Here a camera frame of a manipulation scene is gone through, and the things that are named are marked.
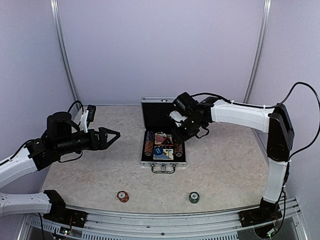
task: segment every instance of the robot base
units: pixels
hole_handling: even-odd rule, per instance
[[[278,204],[263,204],[261,200],[260,207],[239,212],[241,226],[248,227],[282,218],[282,213]]]

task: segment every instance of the white wall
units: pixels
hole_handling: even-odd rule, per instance
[[[59,11],[84,104],[210,91],[242,101],[263,0],[67,0]]]
[[[0,159],[28,139],[39,138],[47,116],[72,103],[50,1],[0,2]],[[47,169],[0,189],[3,193],[36,193]],[[17,239],[20,215],[0,218],[0,239]]]
[[[320,1],[272,1],[261,65],[250,103],[274,105],[298,81],[320,94]],[[313,93],[297,87],[285,103],[295,130],[293,151],[319,126]],[[320,235],[320,141],[292,159],[287,193],[296,197],[312,240]]]

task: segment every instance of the case handle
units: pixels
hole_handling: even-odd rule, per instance
[[[151,171],[154,174],[173,174],[176,171],[176,166],[177,165],[175,163],[173,163],[171,165],[173,167],[172,171],[166,171],[166,165],[165,164],[161,164],[161,171],[155,171],[155,165],[152,163],[151,164]]]

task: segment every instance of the red poker chip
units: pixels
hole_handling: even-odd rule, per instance
[[[129,195],[126,191],[120,191],[116,196],[122,203],[126,203],[129,201]]]

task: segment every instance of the white backdrop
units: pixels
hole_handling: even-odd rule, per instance
[[[242,101],[263,0],[66,0],[59,11],[84,104],[210,91]]]

